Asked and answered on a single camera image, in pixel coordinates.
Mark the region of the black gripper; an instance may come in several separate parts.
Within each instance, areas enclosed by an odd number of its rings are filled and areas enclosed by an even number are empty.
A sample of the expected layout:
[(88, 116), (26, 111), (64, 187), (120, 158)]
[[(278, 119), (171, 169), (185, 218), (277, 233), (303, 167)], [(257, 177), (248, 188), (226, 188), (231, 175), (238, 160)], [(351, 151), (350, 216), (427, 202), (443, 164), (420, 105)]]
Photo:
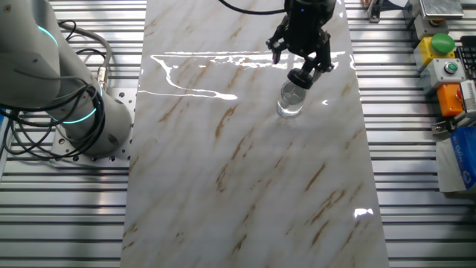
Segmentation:
[(286, 15), (273, 36), (266, 41), (274, 64), (288, 50), (305, 59), (301, 71), (313, 80), (334, 68), (330, 53), (330, 35), (319, 31), (333, 16), (335, 0), (285, 0)]

